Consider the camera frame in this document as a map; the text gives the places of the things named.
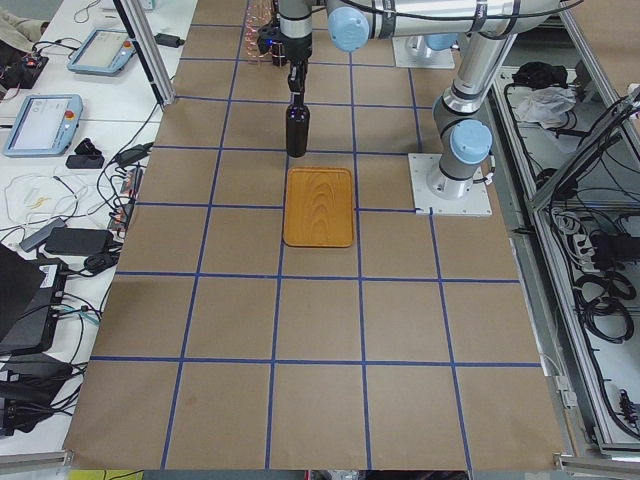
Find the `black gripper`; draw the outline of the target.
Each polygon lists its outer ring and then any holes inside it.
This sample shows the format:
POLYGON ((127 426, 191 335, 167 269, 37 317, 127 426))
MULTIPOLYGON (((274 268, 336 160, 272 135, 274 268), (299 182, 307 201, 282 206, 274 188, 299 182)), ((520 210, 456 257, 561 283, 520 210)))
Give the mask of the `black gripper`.
POLYGON ((304 97, 307 76, 307 62, 312 55, 311 33, 304 37, 292 38, 280 33, 278 42, 282 45, 283 65, 290 63, 288 86, 290 92, 299 98, 304 97))

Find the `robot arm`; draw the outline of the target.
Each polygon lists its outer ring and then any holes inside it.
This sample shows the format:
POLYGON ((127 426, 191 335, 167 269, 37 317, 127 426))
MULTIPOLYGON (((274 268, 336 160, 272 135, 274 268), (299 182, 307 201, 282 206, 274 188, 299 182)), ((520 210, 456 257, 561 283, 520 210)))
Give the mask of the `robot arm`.
POLYGON ((355 52, 373 39, 421 40, 424 48, 447 50, 456 41, 462 52, 451 82, 433 106, 442 155, 426 178, 430 191, 446 200, 465 197, 477 169, 487 159, 492 134, 476 114, 516 37, 548 18, 577 7, 575 1, 278 1, 272 20, 259 31, 266 52, 279 45, 290 65, 291 103, 285 114, 286 151, 307 151, 310 111, 305 104, 312 55, 312 17, 327 13, 333 45, 355 52))

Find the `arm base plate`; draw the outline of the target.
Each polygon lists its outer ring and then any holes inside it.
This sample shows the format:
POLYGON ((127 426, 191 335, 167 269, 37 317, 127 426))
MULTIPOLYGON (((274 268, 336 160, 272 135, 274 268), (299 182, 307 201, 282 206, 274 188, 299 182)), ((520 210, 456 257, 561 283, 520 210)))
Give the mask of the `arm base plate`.
POLYGON ((492 208, 480 166, 471 179, 452 180, 440 170, 441 154, 408 155, 417 215, 490 217, 492 208))
POLYGON ((453 47, 456 43, 456 34, 395 37, 392 40, 395 65, 405 68, 453 69, 453 47))

